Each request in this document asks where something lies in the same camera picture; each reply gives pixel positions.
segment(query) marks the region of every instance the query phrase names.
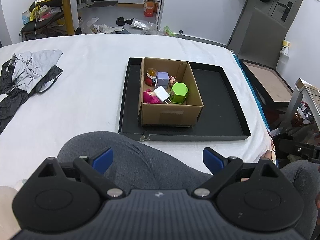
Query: cardboard box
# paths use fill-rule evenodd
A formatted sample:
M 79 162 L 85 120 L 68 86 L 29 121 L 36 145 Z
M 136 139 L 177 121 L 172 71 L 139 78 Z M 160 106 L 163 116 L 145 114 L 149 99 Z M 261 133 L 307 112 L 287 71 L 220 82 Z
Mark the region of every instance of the cardboard box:
M 144 1 L 144 16 L 153 17 L 153 11 L 155 8 L 155 0 L 145 0 Z
M 23 12 L 23 14 L 22 14 L 22 22 L 23 22 L 23 24 L 27 24 L 28 22 L 30 22 L 30 12 L 28 12 L 28 11 L 25 11 L 25 12 Z
M 185 83 L 189 91 L 184 103 L 181 105 L 143 103 L 143 92 L 147 89 L 154 90 L 144 82 L 148 68 L 167 72 L 169 76 L 177 77 L 179 82 Z M 159 58 L 142 59 L 138 102 L 138 118 L 141 113 L 141 125 L 192 126 L 196 124 L 202 107 L 202 99 L 188 62 Z
M 158 7 L 159 7 L 159 2 L 155 2 L 155 7 L 154 7 L 154 9 L 153 9 L 153 12 L 154 12 L 154 13 L 157 13 Z

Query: gray pants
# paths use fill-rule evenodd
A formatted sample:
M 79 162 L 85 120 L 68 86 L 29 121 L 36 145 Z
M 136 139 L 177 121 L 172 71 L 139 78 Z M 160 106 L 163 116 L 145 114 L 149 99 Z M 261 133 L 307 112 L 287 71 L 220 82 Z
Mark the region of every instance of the gray pants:
M 93 156 L 111 147 L 114 160 L 105 177 L 126 193 L 139 189 L 194 190 L 212 175 L 197 171 L 176 158 L 112 132 L 92 132 L 69 140 L 60 150 L 60 162 L 72 162 L 80 155 Z M 304 211 L 296 229 L 310 239 L 316 225 L 315 198 L 320 191 L 318 165 L 296 161 L 281 169 L 304 200 Z

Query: figurine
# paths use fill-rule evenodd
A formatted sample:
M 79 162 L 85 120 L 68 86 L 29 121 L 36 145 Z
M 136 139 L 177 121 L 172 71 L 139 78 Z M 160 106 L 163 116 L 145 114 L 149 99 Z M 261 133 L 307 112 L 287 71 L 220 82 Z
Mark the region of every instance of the figurine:
M 156 69 L 148 68 L 145 83 L 150 87 L 153 87 L 154 85 L 156 85 L 157 74 L 158 74 L 158 71 Z
M 169 78 L 169 87 L 172 87 L 175 84 L 176 81 L 177 81 L 176 78 L 171 76 Z
M 151 78 L 146 77 L 146 79 L 144 80 L 144 82 L 145 82 L 148 86 L 152 87 L 153 82 L 152 82 L 152 79 L 151 79 Z
M 143 102 L 145 104 L 162 104 L 161 100 L 157 98 L 156 93 L 150 89 L 143 92 Z

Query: bed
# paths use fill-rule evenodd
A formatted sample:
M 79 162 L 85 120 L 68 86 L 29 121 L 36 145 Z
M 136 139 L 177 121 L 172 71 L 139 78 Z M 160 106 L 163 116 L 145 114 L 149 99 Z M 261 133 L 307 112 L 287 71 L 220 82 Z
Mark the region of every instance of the bed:
M 222 66 L 238 97 L 251 136 L 228 142 L 143 142 L 190 167 L 210 173 L 202 151 L 257 162 L 271 149 L 268 130 L 254 95 L 232 53 L 222 47 L 166 36 L 94 34 L 25 41 L 0 49 L 1 65 L 12 54 L 60 49 L 63 73 L 43 94 L 23 104 L 0 135 L 0 185 L 27 179 L 72 137 L 91 131 L 117 132 L 129 57 L 158 57 Z

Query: toy pig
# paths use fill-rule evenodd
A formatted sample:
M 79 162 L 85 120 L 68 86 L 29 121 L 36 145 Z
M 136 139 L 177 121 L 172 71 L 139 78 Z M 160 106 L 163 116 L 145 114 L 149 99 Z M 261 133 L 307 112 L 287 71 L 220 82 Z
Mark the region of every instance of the toy pig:
M 176 81 L 177 81 L 176 78 L 171 76 L 169 78 L 169 86 L 172 87 L 175 84 Z

